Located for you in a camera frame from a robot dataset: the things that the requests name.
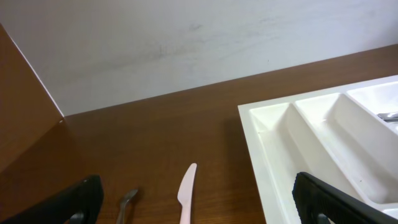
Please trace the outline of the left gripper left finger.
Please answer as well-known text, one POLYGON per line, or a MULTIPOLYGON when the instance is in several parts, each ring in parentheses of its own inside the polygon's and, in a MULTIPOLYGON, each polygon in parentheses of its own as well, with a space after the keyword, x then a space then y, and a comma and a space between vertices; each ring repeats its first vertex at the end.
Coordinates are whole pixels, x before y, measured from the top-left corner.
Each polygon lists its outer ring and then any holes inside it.
POLYGON ((89 175, 2 223, 96 223, 103 199, 101 177, 89 175))

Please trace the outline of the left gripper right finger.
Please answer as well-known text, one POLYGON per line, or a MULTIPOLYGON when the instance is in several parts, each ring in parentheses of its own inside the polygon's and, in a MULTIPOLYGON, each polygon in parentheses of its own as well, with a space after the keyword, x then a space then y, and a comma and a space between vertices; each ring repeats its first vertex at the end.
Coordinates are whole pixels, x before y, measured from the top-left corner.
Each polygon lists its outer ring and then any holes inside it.
POLYGON ((297 173, 292 195, 304 224, 397 224, 397 219, 307 172, 297 173))

